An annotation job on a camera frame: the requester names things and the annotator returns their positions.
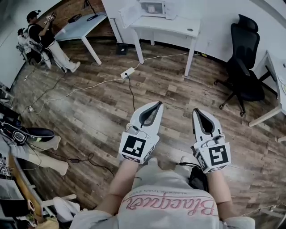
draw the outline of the white t-shirt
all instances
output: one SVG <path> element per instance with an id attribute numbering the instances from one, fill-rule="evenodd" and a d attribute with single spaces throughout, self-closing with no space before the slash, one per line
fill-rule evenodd
<path id="1" fill-rule="evenodd" d="M 25 52 L 26 54 L 29 53 L 29 52 L 31 52 L 31 48 L 29 47 L 28 41 L 27 41 L 27 39 L 26 39 L 25 37 L 19 35 L 19 36 L 18 36 L 18 43 L 19 43 L 21 46 L 24 47 L 24 50 L 25 50 L 24 52 Z"/>
<path id="2" fill-rule="evenodd" d="M 221 222 L 213 197 L 182 182 L 174 172 L 165 172 L 130 191 L 118 214 L 79 212 L 70 229 L 254 229 L 249 217 Z"/>

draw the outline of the black office chair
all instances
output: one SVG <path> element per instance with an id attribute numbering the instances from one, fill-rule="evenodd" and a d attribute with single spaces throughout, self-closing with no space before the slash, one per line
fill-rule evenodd
<path id="1" fill-rule="evenodd" d="M 240 116 L 245 114 L 245 101 L 259 101 L 264 99 L 264 91 L 261 82 L 257 79 L 253 71 L 256 51 L 260 36 L 256 22 L 248 17 L 240 15 L 238 24 L 231 25 L 231 37 L 233 54 L 227 63 L 228 79 L 226 81 L 216 80 L 214 85 L 221 83 L 232 90 L 232 94 L 219 106 L 224 105 L 236 95 L 241 106 Z"/>

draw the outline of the white desk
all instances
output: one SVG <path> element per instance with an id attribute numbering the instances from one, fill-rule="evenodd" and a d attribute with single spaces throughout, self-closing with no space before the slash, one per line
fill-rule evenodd
<path id="1" fill-rule="evenodd" d="M 265 68 L 265 66 L 267 66 L 273 77 L 276 78 L 277 80 L 276 87 L 277 87 L 279 104 L 277 107 L 275 107 L 268 113 L 250 122 L 248 124 L 250 127 L 257 125 L 280 112 L 286 114 L 286 94 L 282 89 L 283 84 L 278 79 L 279 76 L 280 78 L 284 78 L 286 82 L 286 68 L 283 67 L 283 64 L 286 64 L 286 59 L 285 60 L 279 59 L 273 54 L 271 54 L 269 51 L 266 51 L 265 57 L 261 60 L 261 62 L 255 69 L 255 71 L 261 71 L 262 68 Z"/>
<path id="2" fill-rule="evenodd" d="M 200 20 L 190 20 L 183 17 L 176 17 L 174 20 L 168 20 L 162 17 L 140 17 L 137 21 L 130 25 L 132 29 L 132 36 L 135 43 L 139 62 L 144 63 L 141 46 L 139 43 L 139 37 L 137 30 L 151 30 L 152 38 L 151 45 L 154 45 L 154 30 L 160 32 L 171 32 L 176 34 L 182 34 L 191 37 L 191 44 L 189 48 L 188 62 L 185 69 L 185 76 L 188 76 L 189 69 L 191 67 L 193 52 L 196 45 L 196 38 L 200 30 Z"/>
<path id="3" fill-rule="evenodd" d="M 57 41 L 67 41 L 74 39 L 81 39 L 85 46 L 88 48 L 90 54 L 94 57 L 95 61 L 100 65 L 101 61 L 98 58 L 97 54 L 93 50 L 92 46 L 88 42 L 86 35 L 90 33 L 99 23 L 101 23 L 104 19 L 106 19 L 106 15 L 104 12 L 98 13 L 98 17 L 86 21 L 88 18 L 93 16 L 94 14 L 89 14 L 81 17 L 79 20 L 67 24 L 63 27 L 55 36 Z"/>

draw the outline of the shoe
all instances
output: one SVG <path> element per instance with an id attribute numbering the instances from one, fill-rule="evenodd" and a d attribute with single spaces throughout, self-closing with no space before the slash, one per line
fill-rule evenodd
<path id="1" fill-rule="evenodd" d="M 76 63 L 75 68 L 71 69 L 71 72 L 74 73 L 74 72 L 78 69 L 79 66 L 80 66 L 80 61 L 78 61 L 78 62 Z"/>
<path id="2" fill-rule="evenodd" d="M 67 68 L 61 67 L 61 70 L 63 71 L 63 73 L 67 73 Z"/>
<path id="3" fill-rule="evenodd" d="M 194 157 L 194 155 L 182 156 L 181 163 L 193 163 L 193 164 L 196 164 L 196 165 L 200 166 L 199 163 L 198 163 L 198 160 Z M 185 170 L 188 170 L 189 172 L 191 172 L 192 168 L 193 168 L 193 166 L 188 166 L 188 165 L 182 165 L 182 167 Z"/>
<path id="4" fill-rule="evenodd" d="M 10 99 L 7 99 L 7 98 L 0 98 L 0 102 L 9 102 Z"/>
<path id="5" fill-rule="evenodd" d="M 152 157 L 149 161 L 148 161 L 148 165 L 152 165 L 152 164 L 158 164 L 158 159 L 156 157 Z"/>

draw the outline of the power outlet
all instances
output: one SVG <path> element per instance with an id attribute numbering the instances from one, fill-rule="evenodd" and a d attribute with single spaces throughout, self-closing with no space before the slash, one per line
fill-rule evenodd
<path id="1" fill-rule="evenodd" d="M 130 76 L 133 72 L 135 72 L 135 69 L 134 68 L 129 68 L 125 72 L 122 72 L 120 74 L 121 78 L 126 78 L 127 76 Z"/>

